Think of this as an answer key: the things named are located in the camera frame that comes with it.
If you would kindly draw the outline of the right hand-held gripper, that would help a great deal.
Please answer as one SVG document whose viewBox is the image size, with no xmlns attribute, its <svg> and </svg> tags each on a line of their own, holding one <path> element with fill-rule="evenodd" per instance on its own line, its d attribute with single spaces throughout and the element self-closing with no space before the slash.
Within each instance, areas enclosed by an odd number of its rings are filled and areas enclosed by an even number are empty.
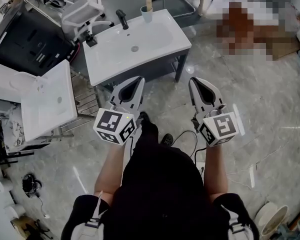
<svg viewBox="0 0 300 240">
<path fill-rule="evenodd" d="M 191 77 L 188 83 L 195 131 L 209 147 L 229 142 L 239 132 L 235 113 L 223 104 L 220 90 L 202 78 Z"/>
</svg>

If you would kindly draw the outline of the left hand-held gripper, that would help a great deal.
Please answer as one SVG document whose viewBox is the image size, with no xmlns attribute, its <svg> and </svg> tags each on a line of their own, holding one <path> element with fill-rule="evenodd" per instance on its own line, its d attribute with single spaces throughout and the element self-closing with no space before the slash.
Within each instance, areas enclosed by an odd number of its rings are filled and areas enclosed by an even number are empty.
<svg viewBox="0 0 300 240">
<path fill-rule="evenodd" d="M 93 130 L 101 140 L 123 145 L 140 126 L 145 79 L 135 76 L 117 85 L 111 100 L 98 110 Z"/>
</svg>

